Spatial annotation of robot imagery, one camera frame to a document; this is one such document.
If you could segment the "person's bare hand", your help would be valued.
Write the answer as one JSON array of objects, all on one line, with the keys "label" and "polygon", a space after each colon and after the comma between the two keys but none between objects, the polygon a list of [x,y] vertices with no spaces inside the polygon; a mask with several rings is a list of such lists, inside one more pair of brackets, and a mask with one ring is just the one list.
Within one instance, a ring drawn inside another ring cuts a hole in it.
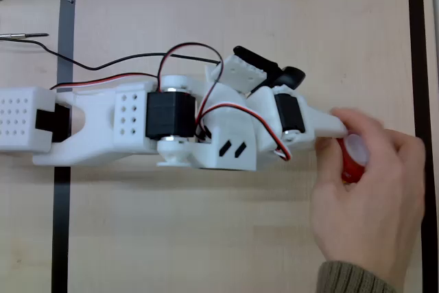
[{"label": "person's bare hand", "polygon": [[370,158],[360,180],[345,185],[339,143],[316,143],[311,224],[325,258],[317,291],[402,292],[425,213],[424,143],[355,109],[333,114],[362,137]]}]

